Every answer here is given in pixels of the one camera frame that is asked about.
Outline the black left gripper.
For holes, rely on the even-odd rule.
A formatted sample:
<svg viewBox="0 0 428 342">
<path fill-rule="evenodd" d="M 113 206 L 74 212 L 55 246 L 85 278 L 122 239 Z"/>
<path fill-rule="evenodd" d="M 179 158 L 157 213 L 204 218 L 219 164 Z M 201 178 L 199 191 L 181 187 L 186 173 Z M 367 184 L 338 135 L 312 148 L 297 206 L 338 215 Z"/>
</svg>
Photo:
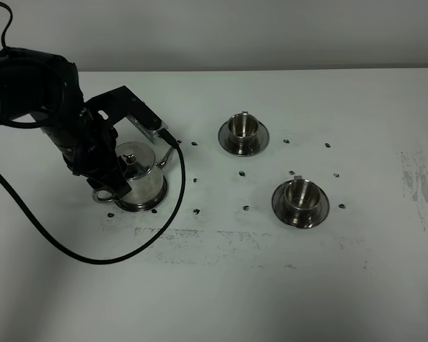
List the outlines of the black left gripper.
<svg viewBox="0 0 428 342">
<path fill-rule="evenodd" d="M 83 175 L 90 185 L 103 185 L 118 198 L 124 197 L 131 187 L 123 176 L 121 162 L 114 150 L 118 133 L 109 128 L 99 113 L 84 107 L 78 114 L 74 146 L 64 160 L 75 176 Z"/>
</svg>

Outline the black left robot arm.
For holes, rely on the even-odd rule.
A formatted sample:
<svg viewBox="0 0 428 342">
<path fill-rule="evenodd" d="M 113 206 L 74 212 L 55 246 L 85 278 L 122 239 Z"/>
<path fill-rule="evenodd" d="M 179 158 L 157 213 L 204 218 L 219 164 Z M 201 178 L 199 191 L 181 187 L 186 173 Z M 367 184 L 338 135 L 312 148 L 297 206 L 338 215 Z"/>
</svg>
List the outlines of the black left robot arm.
<svg viewBox="0 0 428 342">
<path fill-rule="evenodd" d="M 74 175 L 117 197 L 130 192 L 115 152 L 118 134 L 86 105 L 75 63 L 25 48 L 0 51 L 0 125 L 22 128 L 17 118 L 26 114 L 34 119 L 27 127 L 48 135 Z"/>
</svg>

